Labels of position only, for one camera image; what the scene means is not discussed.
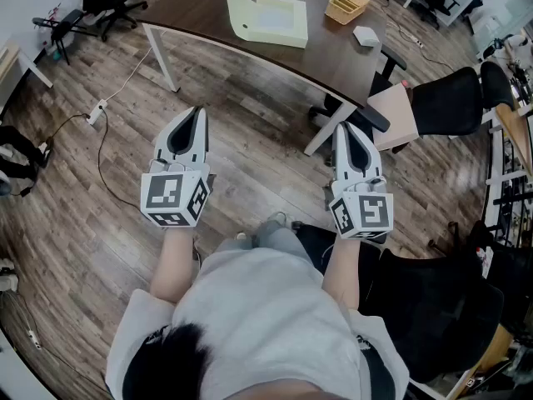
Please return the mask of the person's right forearm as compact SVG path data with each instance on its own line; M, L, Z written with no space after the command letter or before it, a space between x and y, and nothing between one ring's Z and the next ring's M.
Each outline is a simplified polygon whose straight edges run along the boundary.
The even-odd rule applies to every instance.
M353 310L359 308L360 302L360 248L359 240L337 236L322 282L322 289L337 303Z

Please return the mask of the dark wooden desk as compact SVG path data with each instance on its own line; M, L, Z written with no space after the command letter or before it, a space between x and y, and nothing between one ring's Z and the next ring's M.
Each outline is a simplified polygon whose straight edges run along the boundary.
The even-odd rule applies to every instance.
M233 32L226 0L158 0L142 13L142 23L169 88L179 89L162 45L161 33L168 31L226 48L256 59L302 80L338 99L341 106L308 143L312 155L335 131L336 125L356 110L366 111L381 49L364 48L352 31L371 28L384 39L386 20L368 8L352 24L341 25L326 16L329 0L303 0L308 19L308 42L304 49L275 44L246 42Z

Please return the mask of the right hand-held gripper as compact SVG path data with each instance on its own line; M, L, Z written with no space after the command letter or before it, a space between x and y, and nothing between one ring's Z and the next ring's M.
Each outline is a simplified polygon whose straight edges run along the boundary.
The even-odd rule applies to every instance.
M336 126L332 162L335 182L329 208L343 239L375 239L393 230L393 195L383 176L342 186L338 181L379 176L381 157L371 139L350 122Z

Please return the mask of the person's left forearm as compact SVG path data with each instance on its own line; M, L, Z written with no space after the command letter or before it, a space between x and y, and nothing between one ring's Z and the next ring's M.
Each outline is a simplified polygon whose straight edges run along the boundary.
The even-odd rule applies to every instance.
M192 285L193 229L165 231L162 251L150 284L153 297L177 305Z

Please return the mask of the black office chair with headrest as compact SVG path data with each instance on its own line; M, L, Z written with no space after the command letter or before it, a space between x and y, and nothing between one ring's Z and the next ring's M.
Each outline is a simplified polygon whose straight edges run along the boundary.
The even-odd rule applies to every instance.
M393 84L389 77L394 67L406 69L405 61L389 47L381 49L387 58L383 72L376 73L371 96ZM505 103L516 110L510 82L499 64L485 61L480 70L464 67L432 82L406 88L419 137L427 135L460 137L474 133L482 124L485 110ZM371 140L372 129L384 133L390 122L367 104L356 109L347 121L360 128ZM393 147L396 153L405 146Z

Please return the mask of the wicker basket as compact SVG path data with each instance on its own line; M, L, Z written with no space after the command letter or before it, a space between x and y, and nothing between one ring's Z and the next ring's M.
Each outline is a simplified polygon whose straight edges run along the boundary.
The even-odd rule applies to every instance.
M325 14L340 23L347 25L366 11L370 0L329 0Z

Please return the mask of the light wooden board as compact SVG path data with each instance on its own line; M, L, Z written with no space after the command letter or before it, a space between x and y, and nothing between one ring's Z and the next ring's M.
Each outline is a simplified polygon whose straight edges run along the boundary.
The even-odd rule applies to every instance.
M496 117L511 140L527 176L533 178L533 133L530 129L533 104L512 110L509 105L501 103L496 106Z

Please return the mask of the black bag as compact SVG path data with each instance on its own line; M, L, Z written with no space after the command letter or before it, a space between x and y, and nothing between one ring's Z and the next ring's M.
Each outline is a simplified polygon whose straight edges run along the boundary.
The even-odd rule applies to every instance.
M0 171L9 178L36 181L38 172L47 166L50 158L53 138L49 137L38 147L13 126L0 126L0 147L8 145L16 153L24 156L26 164L6 160L0 156Z

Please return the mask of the cream folder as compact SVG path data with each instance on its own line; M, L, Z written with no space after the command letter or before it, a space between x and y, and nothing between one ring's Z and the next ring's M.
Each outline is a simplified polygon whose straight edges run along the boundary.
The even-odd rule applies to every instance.
M307 45L306 3L300 0L227 0L233 32L242 40L294 48Z

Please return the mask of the black equipment with white label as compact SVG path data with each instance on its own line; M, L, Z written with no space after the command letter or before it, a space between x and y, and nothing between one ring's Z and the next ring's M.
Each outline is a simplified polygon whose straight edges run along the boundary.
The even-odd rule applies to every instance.
M499 244L482 221L468 237L474 257L481 262L482 277L503 294L501 325L515 337L533 337L533 323L526 321L533 307L533 229L521 234L520 246Z

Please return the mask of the white plastic object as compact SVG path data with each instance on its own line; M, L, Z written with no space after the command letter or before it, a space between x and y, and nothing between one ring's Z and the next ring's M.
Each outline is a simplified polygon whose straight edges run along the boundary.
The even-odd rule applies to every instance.
M0 258L0 292L16 292L18 276L15 273L14 263L6 258Z

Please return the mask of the black mesh office chair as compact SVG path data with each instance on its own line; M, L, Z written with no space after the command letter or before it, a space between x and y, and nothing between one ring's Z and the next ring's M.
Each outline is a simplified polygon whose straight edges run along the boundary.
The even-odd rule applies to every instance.
M405 258L361 244L359 310L384 320L414 381L472 368L491 343L504 296L482 276L476 250L492 241L478 221L444 257Z

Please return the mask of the white side desk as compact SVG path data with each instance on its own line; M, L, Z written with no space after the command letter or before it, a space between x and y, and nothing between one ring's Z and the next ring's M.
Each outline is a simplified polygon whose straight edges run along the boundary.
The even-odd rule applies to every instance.
M26 53L13 41L8 40L0 50L0 116L24 75L31 71L48 88L53 83L37 67Z

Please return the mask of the white metal shelf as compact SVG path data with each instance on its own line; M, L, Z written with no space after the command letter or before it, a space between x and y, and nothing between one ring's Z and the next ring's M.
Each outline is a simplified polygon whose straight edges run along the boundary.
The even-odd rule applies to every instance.
M533 238L533 177L495 109L482 122L489 127L489 160L482 221L495 240L513 248L529 246Z

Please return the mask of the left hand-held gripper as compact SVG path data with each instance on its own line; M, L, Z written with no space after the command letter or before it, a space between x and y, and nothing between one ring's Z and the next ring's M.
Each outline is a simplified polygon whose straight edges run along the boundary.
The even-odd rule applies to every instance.
M140 201L142 214L156 226L197 225L212 192L207 152L208 119L204 107L188 108L160 131L155 158L141 178Z

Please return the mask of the small white box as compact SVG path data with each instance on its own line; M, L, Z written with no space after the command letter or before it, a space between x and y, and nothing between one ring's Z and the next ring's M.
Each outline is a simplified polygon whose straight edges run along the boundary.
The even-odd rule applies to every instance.
M379 37L370 27L356 26L353 35L358 43L366 48L375 48L381 43Z

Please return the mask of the black folding chair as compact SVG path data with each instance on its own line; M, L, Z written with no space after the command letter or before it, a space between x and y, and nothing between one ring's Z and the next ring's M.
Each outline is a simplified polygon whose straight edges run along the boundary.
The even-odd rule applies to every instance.
M42 48L48 53L57 54L63 58L67 65L70 64L66 52L65 40L67 36L74 34L83 34L92 36L92 33L86 27L80 25L84 13L79 9L72 10L68 15L60 21L54 19L46 19L42 17L34 17L32 24L37 27L39 33L39 40Z

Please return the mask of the person's light grey shirt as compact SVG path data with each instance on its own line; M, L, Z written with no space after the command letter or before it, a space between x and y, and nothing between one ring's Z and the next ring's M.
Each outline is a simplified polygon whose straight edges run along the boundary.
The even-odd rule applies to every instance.
M138 289L107 358L106 384L125 400L140 347L187 323L209 349L201 400L295 379L347 400L403 400L409 372L382 318L338 304L303 258L275 249L215 252L177 304Z

